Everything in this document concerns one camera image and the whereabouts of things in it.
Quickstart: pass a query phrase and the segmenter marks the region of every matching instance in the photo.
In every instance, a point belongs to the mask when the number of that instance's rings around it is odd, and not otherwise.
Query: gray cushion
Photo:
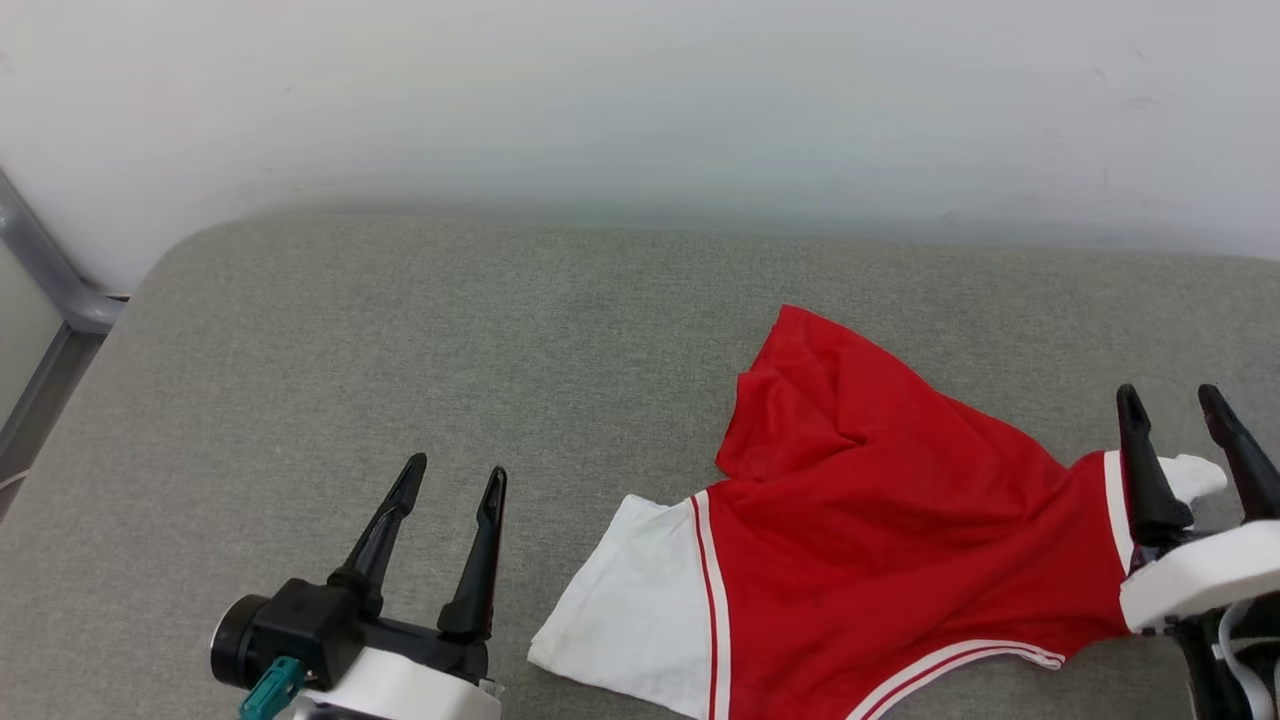
[[[626,493],[673,502],[717,480],[735,374],[783,302],[1062,461],[1116,445],[1124,382],[1165,454],[1221,461],[1199,382],[1280,451],[1267,261],[411,218],[225,225],[152,270],[0,524],[0,717],[233,717],[243,693],[206,656],[223,610],[323,580],[417,450],[431,460],[385,615],[434,621],[502,462],[490,650],[506,716],[671,716],[525,652]],[[1233,524],[1238,503],[1198,515]],[[1171,641],[1134,638],[1057,673],[975,664],[891,717],[1183,717],[1184,684]]]

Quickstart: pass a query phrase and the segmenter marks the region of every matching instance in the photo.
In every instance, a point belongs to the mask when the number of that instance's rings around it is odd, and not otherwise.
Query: teal connector
[[[301,662],[276,657],[241,703],[241,720],[271,720],[293,702],[305,680]]]

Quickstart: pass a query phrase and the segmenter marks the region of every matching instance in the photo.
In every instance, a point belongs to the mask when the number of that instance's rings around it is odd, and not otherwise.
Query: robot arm
[[[381,618],[381,585],[401,521],[413,510],[426,456],[410,457],[347,560],[323,585],[293,578],[270,598],[227,611],[210,647],[214,676],[251,691],[242,720],[269,720],[294,698],[296,720],[497,720],[485,641],[507,496],[494,468],[476,536],[436,629]]]
[[[1199,720],[1274,719],[1280,638],[1280,474],[1213,386],[1199,388],[1210,436],[1226,454],[1244,523],[1190,529],[1156,461],[1151,421],[1133,386],[1116,395],[1121,468],[1134,555],[1120,605],[1134,630],[1171,635],[1183,650]]]

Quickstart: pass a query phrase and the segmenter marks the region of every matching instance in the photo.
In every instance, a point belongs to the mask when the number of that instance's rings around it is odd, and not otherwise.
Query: white wall
[[[61,324],[61,315],[9,246],[0,242],[0,425],[9,419]]]
[[[6,0],[0,168],[128,291],[297,208],[1280,256],[1275,0]]]

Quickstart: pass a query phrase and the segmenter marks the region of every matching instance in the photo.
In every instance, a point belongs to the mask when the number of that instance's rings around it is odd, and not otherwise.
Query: metal frame
[[[124,302],[97,292],[72,269],[0,172],[0,240],[31,273],[72,331],[106,334],[120,318]]]
[[[18,396],[18,405],[9,414],[9,419],[4,424],[0,424],[0,474],[17,473],[24,469],[9,462],[10,445],[18,437],[18,428],[22,425],[23,419],[27,418],[31,409],[36,405],[36,396],[40,395],[40,388],[45,387],[45,382],[52,374],[58,356],[67,347],[67,341],[70,340],[70,327],[63,323],[63,327],[58,328],[58,333],[54,334],[54,340],[49,343],[45,356],[40,359],[40,365],[36,365],[36,372],[32,373],[31,380],[27,382],[27,388]]]

